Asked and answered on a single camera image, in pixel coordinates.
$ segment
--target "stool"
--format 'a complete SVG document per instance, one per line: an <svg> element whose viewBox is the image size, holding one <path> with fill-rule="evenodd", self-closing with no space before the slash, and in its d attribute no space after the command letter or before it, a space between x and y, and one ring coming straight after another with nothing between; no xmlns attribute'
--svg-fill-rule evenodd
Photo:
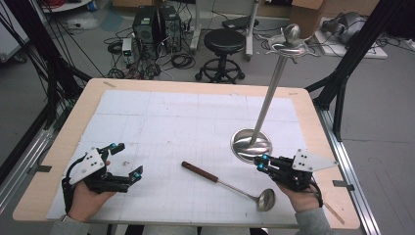
<svg viewBox="0 0 415 235"><path fill-rule="evenodd" d="M201 80L203 74L210 79L209 83L230 81L236 84L236 79L245 78L241 68L234 61L227 59L228 55L240 52L245 47L245 37L241 33L229 28L215 29L205 36L205 45L219 58L207 61L199 73L195 75L196 80ZM216 61L218 61L217 68L209 66L210 63ZM230 63L234 67L227 69L226 63ZM208 71L213 71L214 75L209 74Z"/></svg>

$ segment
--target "cardboard box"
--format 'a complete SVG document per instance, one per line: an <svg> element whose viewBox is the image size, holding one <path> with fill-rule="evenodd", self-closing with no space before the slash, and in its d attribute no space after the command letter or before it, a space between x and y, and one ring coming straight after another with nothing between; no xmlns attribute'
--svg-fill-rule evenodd
<svg viewBox="0 0 415 235"><path fill-rule="evenodd" d="M138 6L155 6L157 0L113 0L113 6L121 8L136 8Z"/></svg>
<svg viewBox="0 0 415 235"><path fill-rule="evenodd" d="M326 0L293 0L290 24L299 25L300 38L305 39L314 35L320 24L325 3Z"/></svg>
<svg viewBox="0 0 415 235"><path fill-rule="evenodd" d="M333 18L339 13L356 12L369 16L379 0L293 0L293 6L265 4L260 0L257 15L262 17L289 18L300 26L300 38L314 34L322 17Z"/></svg>

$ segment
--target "electronic equipment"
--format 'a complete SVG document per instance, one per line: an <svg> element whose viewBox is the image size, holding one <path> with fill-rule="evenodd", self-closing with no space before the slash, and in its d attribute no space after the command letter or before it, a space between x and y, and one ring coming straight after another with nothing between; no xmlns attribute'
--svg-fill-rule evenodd
<svg viewBox="0 0 415 235"><path fill-rule="evenodd" d="M168 52L181 51L181 19L173 6L159 7L161 35Z"/></svg>
<svg viewBox="0 0 415 235"><path fill-rule="evenodd" d="M222 22L222 26L226 28L233 28L233 29L245 29L250 26L251 16L248 17L241 17L229 21ZM254 26L257 26L259 21L255 19Z"/></svg>
<svg viewBox="0 0 415 235"><path fill-rule="evenodd" d="M130 66L134 63L134 52L132 49L132 38L123 38L122 39L122 56L124 62L127 66Z"/></svg>
<svg viewBox="0 0 415 235"><path fill-rule="evenodd" d="M132 24L137 40L140 57L155 59L157 47L161 42L161 31L157 8L155 6L139 6Z"/></svg>
<svg viewBox="0 0 415 235"><path fill-rule="evenodd" d="M363 28L365 22L366 20L355 12L340 13L335 18L324 21L321 31L330 32L332 36L338 38L341 43L347 46Z"/></svg>
<svg viewBox="0 0 415 235"><path fill-rule="evenodd" d="M106 161L109 156L115 155L125 149L125 145L111 144L105 148L92 148L82 158L70 165L67 176L62 180L64 191L65 211L68 213L73 200L74 186L83 180L89 190L96 193L102 192L128 192L128 188L141 179L143 166L140 165L128 173L127 177L112 175L107 172ZM80 164L76 172L70 177L74 166Z"/></svg>

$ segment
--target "ladle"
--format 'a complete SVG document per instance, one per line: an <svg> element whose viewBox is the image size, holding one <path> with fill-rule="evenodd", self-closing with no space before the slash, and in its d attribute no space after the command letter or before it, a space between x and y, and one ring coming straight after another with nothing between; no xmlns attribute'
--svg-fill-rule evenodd
<svg viewBox="0 0 415 235"><path fill-rule="evenodd" d="M246 196L248 196L249 198L251 198L252 200L254 200L256 202L256 208L258 211L260 212L268 212L269 210L271 210L274 205L275 205L275 193L274 190L272 189L265 189L260 195L259 197L254 197L238 188L235 188L225 182L222 182L219 180L219 178L211 173L208 173L192 164L189 164L187 162L183 162L182 166L192 170L193 172L197 173L200 176L203 176L204 178L213 181L215 183L221 183L237 192L240 192Z"/></svg>

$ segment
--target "gray floor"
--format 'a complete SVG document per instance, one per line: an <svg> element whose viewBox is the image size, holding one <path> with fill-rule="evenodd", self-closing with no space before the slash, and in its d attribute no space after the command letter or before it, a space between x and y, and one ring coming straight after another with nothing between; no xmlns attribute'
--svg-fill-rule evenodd
<svg viewBox="0 0 415 235"><path fill-rule="evenodd" d="M106 38L131 26L130 13L114 11L109 6L93 14L99 26L85 30L73 37L93 60L100 71L106 74L111 68L111 55ZM273 28L277 23L259 19L259 28ZM210 27L219 26L223 18L217 16ZM208 27L209 19L202 21ZM75 64L93 76L100 74L85 56L65 36ZM415 165L415 54L391 45L383 48L386 60L364 59L350 78L347 90L342 125L343 140L354 166L364 194L383 234L413 234L415 232L415 183L412 170ZM276 55L265 55L266 51L254 41L254 56L250 62L244 53L232 56L246 74L239 85L269 84L276 65ZM195 56L196 64L189 70L168 70L155 79L177 82L195 82L194 75L212 53L200 41ZM341 58L311 57L299 59L298 64L289 61L282 75L280 86L305 87L329 75ZM10 154L24 132L45 105L45 94L31 65L8 63L0 65L0 163ZM30 175L19 189L8 207L0 214L2 234L48 234L51 223L19 222L12 218L13 210L30 181ZM362 229L338 231L340 234L363 234ZM94 225L91 234L104 234L105 225ZM295 230L272 229L270 234L295 234Z"/></svg>

